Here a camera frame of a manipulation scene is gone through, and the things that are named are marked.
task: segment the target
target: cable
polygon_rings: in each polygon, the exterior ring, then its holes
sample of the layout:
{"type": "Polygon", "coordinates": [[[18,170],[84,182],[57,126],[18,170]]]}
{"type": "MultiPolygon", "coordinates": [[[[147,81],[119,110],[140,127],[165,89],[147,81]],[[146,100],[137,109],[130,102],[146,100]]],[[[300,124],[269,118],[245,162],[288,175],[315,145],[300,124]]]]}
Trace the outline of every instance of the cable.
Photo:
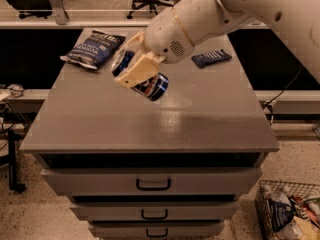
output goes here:
{"type": "Polygon", "coordinates": [[[290,85],[298,78],[298,76],[301,74],[301,72],[303,71],[304,67],[301,66],[299,72],[295,75],[295,77],[286,85],[286,87],[284,87],[284,89],[277,95],[275,96],[274,98],[272,98],[270,101],[268,101],[264,108],[266,108],[270,103],[272,103],[275,99],[279,98],[280,95],[282,95],[289,87],[290,85]]]}
{"type": "Polygon", "coordinates": [[[274,100],[276,100],[277,98],[279,98],[289,87],[290,85],[298,78],[298,76],[301,74],[301,72],[303,71],[304,67],[301,66],[299,72],[294,76],[294,78],[284,87],[284,89],[278,94],[276,95],[274,98],[272,98],[270,101],[268,101],[267,103],[265,103],[263,109],[267,108],[270,113],[271,113],[271,120],[270,120],[270,125],[273,124],[273,106],[270,105],[274,100]]]}

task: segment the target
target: drawer handle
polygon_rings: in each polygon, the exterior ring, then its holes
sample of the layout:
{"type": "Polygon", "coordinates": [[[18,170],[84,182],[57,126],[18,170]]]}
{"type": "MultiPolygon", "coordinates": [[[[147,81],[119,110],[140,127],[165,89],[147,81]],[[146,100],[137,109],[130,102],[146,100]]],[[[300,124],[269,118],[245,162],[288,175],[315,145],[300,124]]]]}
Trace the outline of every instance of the drawer handle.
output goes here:
{"type": "Polygon", "coordinates": [[[144,214],[144,210],[141,210],[141,218],[144,220],[165,220],[168,217],[168,210],[164,211],[164,215],[161,217],[147,217],[144,214]]]}
{"type": "Polygon", "coordinates": [[[164,190],[168,190],[171,187],[171,180],[170,179],[167,180],[167,186],[153,188],[153,187],[141,187],[140,180],[137,179],[136,180],[136,187],[137,187],[137,189],[139,189],[141,191],[164,191],[164,190]]]}
{"type": "Polygon", "coordinates": [[[151,235],[151,234],[149,233],[149,229],[147,229],[147,230],[146,230],[146,235],[147,235],[147,237],[149,237],[149,238],[151,238],[151,237],[153,237],[153,238],[167,237],[167,236],[168,236],[168,229],[166,228],[166,231],[165,231],[165,233],[164,233],[163,235],[151,235]]]}

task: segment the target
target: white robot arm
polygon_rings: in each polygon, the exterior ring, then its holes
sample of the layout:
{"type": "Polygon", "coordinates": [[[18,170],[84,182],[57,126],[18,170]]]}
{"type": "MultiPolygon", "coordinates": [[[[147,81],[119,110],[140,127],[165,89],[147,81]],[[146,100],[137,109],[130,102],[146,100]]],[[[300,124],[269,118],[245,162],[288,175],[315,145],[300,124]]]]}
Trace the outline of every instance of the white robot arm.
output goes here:
{"type": "Polygon", "coordinates": [[[115,67],[125,51],[135,55],[115,80],[127,88],[143,83],[161,63],[177,63],[202,41],[253,18],[269,26],[320,83],[320,0],[181,0],[121,47],[115,67]]]}

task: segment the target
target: snack bag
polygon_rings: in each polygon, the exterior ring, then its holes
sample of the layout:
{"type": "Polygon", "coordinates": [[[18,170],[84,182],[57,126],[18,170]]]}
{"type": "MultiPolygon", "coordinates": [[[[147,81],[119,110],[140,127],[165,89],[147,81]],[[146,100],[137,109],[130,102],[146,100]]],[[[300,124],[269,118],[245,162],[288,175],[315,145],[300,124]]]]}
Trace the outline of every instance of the snack bag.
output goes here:
{"type": "Polygon", "coordinates": [[[65,56],[60,56],[60,59],[78,63],[89,69],[98,69],[107,59],[112,57],[125,39],[124,36],[93,30],[83,43],[75,46],[65,56]]]}
{"type": "Polygon", "coordinates": [[[272,230],[278,232],[288,225],[294,217],[293,208],[286,204],[276,201],[269,201],[271,212],[272,230]]]}
{"type": "Polygon", "coordinates": [[[301,219],[304,219],[305,221],[310,222],[309,215],[307,213],[306,205],[304,204],[304,201],[301,197],[292,195],[289,198],[292,207],[295,210],[295,215],[298,216],[301,219]]]}
{"type": "Polygon", "coordinates": [[[281,240],[320,240],[320,231],[310,222],[295,216],[276,236],[281,240]]]}
{"type": "Polygon", "coordinates": [[[320,224],[320,196],[309,196],[306,203],[309,209],[315,214],[318,224],[320,224]]]}

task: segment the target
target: cabinet drawer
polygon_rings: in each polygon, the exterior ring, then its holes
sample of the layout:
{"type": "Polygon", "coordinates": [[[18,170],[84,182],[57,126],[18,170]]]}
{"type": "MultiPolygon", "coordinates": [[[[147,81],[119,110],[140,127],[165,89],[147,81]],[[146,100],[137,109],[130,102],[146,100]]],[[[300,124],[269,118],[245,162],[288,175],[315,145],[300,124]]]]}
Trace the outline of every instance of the cabinet drawer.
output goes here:
{"type": "Polygon", "coordinates": [[[248,193],[260,168],[44,169],[58,195],[214,195],[248,193]]]}
{"type": "Polygon", "coordinates": [[[71,210],[86,221],[224,220],[238,208],[237,202],[125,202],[73,204],[71,210]]]}
{"type": "Polygon", "coordinates": [[[103,223],[90,225],[94,237],[147,237],[214,236],[220,234],[223,222],[186,223],[103,223]]]}

